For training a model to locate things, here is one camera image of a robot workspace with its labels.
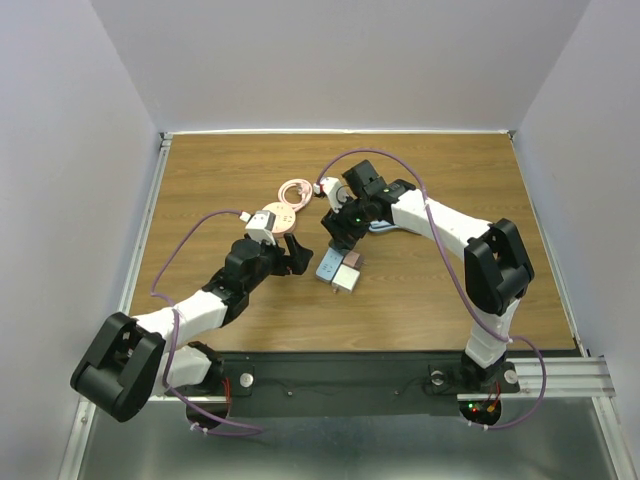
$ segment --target screw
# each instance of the screw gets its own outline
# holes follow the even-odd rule
[[[444,384],[444,373],[440,370],[434,370],[431,372],[431,383],[433,383],[436,387],[439,387]]]
[[[507,381],[507,383],[515,385],[516,383],[518,383],[518,374],[515,370],[507,370],[506,372],[504,372],[504,379]]]
[[[242,375],[240,375],[240,385],[242,385],[244,388],[249,388],[251,385],[253,385],[253,375],[251,375],[250,373],[243,373]]]

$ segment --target black joint motor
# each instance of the black joint motor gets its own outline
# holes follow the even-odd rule
[[[464,249],[467,294],[487,313],[504,315],[510,303],[522,298],[535,277],[531,260],[516,225],[503,218],[490,225]]]
[[[345,252],[353,250],[358,240],[367,234],[372,221],[392,223],[391,205],[415,186],[404,180],[387,184],[369,160],[350,168],[342,177],[356,198],[347,197],[340,210],[329,210],[321,223],[331,234],[329,245]]]
[[[233,243],[224,267],[202,287],[227,306],[223,326],[249,306],[249,294],[269,275],[302,275],[307,270],[313,251],[300,245],[292,233],[285,233],[284,241],[288,255],[278,245],[258,243],[248,236]]]

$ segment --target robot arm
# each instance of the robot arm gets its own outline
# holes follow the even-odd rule
[[[249,294],[269,275],[305,272],[313,252],[293,234],[285,234],[289,251],[285,255],[271,233],[274,217],[271,212],[257,212],[246,225],[245,238],[233,243],[224,267],[202,289],[175,305],[178,345],[235,320],[249,305]],[[169,307],[137,317],[122,312],[110,315],[74,371],[71,387],[116,420],[129,420],[151,395],[164,392],[162,375],[173,334],[174,313]],[[168,383],[217,386],[221,376],[215,352],[192,342],[175,352]]]
[[[316,189],[329,198],[331,209],[322,224],[331,234],[332,248],[352,250],[374,220],[434,239],[422,192],[414,185],[404,180],[387,184],[367,160],[343,177],[355,198],[346,195],[336,178],[323,179]],[[476,314],[492,331],[508,337],[519,299],[534,277],[516,226],[506,219],[492,224],[472,218],[433,199],[428,203],[444,247],[464,261],[466,292]],[[476,379],[485,382],[501,364],[505,351],[505,342],[474,323],[463,361],[471,360]]]

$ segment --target wooden table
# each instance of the wooden table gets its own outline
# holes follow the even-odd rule
[[[573,348],[511,144],[497,134],[176,136],[131,313],[165,306],[149,297],[149,286],[200,217],[220,208],[258,210],[276,200],[285,180],[313,182],[329,160],[356,147],[380,148],[405,159],[422,175],[430,195],[452,208],[489,221],[514,221],[536,278],[516,313],[512,334],[526,335],[541,348]],[[395,162],[376,155],[341,160],[329,174],[339,177],[364,158],[388,182],[411,181]],[[326,199],[313,199],[298,215],[296,237],[315,252],[307,273],[265,280],[237,320],[199,339],[227,351],[463,349],[471,319],[435,245],[425,238],[407,232],[367,235],[356,248],[366,265],[351,295],[334,294],[315,278],[329,241],[320,225],[327,210]],[[243,228],[234,216],[209,220],[183,247],[158,290],[176,301],[193,294],[223,265]],[[453,260],[462,275],[462,262]]]

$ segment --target gray floor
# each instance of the gray floor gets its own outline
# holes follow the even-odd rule
[[[505,405],[504,420],[531,403]],[[190,432],[184,407],[147,404],[125,424],[98,412],[80,478],[418,480],[616,478],[589,399],[545,400],[527,423],[482,432],[450,417],[259,419],[250,439]]]

